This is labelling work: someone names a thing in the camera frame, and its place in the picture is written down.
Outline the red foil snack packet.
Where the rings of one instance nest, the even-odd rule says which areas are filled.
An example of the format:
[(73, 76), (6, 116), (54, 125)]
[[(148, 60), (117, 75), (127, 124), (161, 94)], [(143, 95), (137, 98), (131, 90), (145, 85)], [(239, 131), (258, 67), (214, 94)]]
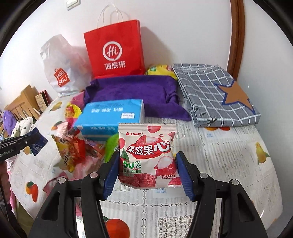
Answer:
[(84, 161), (86, 157), (85, 141), (78, 136), (74, 136), (69, 141), (69, 155), (74, 165)]

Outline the pink yellow snack packet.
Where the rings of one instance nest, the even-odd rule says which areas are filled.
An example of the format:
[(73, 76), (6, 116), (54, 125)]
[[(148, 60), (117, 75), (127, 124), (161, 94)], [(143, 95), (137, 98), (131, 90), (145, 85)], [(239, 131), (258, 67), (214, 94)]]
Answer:
[(68, 103), (65, 109), (65, 119), (68, 123), (68, 130), (71, 130), (73, 124), (76, 122), (78, 117), (82, 114), (81, 109), (75, 105)]

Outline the lychee gummy snack packet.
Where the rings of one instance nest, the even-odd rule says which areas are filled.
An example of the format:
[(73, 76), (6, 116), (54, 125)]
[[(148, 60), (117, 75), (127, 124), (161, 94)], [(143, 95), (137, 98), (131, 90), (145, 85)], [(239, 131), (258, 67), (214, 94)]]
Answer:
[(137, 189), (182, 185), (172, 153), (176, 124), (122, 123), (118, 132), (121, 183)]

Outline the wooden chair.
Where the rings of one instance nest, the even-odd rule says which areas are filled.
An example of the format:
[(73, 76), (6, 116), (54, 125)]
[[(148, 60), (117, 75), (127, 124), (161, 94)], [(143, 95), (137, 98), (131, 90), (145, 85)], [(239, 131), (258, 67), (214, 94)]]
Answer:
[(27, 117), (32, 117), (37, 120), (40, 117), (40, 109), (35, 99), (37, 94), (38, 92), (36, 89), (28, 85), (20, 92), (20, 95), (4, 109), (10, 111), (17, 120)]

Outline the decorated brown box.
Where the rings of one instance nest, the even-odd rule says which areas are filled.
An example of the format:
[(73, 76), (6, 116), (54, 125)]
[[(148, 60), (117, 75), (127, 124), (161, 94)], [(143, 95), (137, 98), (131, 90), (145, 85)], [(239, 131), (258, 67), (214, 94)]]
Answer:
[(39, 92), (35, 96), (35, 100), (41, 112), (44, 112), (46, 108), (48, 108), (49, 104), (51, 104), (52, 102), (52, 99), (46, 90)]

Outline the fruit print tablecloth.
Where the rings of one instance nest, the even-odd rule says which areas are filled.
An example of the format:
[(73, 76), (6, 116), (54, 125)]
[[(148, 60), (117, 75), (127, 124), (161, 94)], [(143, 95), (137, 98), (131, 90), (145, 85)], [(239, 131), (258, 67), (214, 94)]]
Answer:
[[(37, 156), (23, 151), (13, 166), (11, 188), (26, 212), (35, 218), (47, 195), (46, 184), (61, 174), (52, 127), (65, 120), (71, 97), (56, 98), (36, 122), (48, 143)], [(195, 128), (192, 122), (176, 120), (172, 151), (184, 152), (201, 172), (219, 181), (238, 179), (252, 200), (265, 228), (283, 211), (280, 186), (273, 162), (259, 163), (256, 144), (266, 145), (256, 127), (233, 127), (214, 131)], [(116, 181), (111, 196), (101, 202), (106, 218), (124, 221), (131, 237), (186, 237), (196, 204), (183, 188), (133, 189)]]

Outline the blue tissue pack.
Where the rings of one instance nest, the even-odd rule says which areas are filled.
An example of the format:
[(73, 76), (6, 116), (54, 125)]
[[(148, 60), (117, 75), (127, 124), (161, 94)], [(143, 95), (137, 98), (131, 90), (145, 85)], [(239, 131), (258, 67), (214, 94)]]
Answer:
[(106, 141), (118, 133), (120, 123), (143, 122), (143, 100), (124, 99), (86, 104), (73, 128), (79, 130), (86, 139)]

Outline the green snack packet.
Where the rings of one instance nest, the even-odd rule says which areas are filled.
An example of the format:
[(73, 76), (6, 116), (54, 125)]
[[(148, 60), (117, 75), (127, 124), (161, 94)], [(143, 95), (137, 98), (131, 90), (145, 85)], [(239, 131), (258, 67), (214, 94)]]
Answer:
[(104, 162), (110, 161), (113, 153), (119, 149), (119, 134), (112, 135), (105, 144)]

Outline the white Miniso plastic bag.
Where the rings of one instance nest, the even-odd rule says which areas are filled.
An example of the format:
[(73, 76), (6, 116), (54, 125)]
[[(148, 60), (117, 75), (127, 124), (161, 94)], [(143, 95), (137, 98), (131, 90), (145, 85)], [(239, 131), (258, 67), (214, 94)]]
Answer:
[(45, 76), (59, 97), (81, 92), (90, 85), (89, 64), (61, 34), (48, 40), (40, 55)]

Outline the grey checkered folded cloth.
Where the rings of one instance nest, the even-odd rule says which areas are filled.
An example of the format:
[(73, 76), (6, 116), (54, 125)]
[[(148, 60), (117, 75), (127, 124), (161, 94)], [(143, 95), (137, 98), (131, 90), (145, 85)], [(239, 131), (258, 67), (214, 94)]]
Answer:
[(261, 114), (220, 66), (175, 64), (173, 71), (195, 127), (241, 127), (259, 122)]

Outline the red paper bag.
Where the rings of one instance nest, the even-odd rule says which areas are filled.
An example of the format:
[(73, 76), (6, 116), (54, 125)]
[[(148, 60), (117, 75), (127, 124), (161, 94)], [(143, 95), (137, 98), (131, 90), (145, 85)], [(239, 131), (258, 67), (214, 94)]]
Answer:
[(104, 25), (84, 33), (84, 40), (94, 78), (145, 73), (139, 20)]

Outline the purple towel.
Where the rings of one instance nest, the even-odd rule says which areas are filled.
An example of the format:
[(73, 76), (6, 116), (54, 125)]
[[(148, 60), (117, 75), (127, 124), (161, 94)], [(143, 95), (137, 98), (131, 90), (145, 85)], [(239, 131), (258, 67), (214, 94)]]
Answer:
[(84, 103), (141, 99), (144, 114), (152, 118), (190, 121), (191, 116), (180, 105), (178, 82), (170, 76), (131, 75), (94, 79), (86, 87)]

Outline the yellow snack bag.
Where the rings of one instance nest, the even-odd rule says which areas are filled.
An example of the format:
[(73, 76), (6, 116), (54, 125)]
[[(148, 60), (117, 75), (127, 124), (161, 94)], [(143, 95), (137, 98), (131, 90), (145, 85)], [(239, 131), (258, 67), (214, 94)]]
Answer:
[(172, 66), (167, 64), (152, 65), (147, 69), (145, 75), (170, 76), (177, 80), (177, 76), (175, 75)]

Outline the white wall switch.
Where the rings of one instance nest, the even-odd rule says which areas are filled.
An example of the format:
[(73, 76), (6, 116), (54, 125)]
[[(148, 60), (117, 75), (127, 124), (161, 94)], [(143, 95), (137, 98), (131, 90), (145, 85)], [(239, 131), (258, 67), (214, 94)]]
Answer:
[(71, 10), (80, 5), (80, 0), (66, 0), (66, 10)]

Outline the brown wooden door frame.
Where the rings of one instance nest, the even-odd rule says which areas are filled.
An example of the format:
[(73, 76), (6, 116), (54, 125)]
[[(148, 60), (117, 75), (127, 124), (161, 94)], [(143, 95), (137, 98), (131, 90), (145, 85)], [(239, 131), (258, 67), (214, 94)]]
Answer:
[(231, 0), (231, 41), (227, 72), (237, 81), (245, 40), (245, 11), (243, 0)]

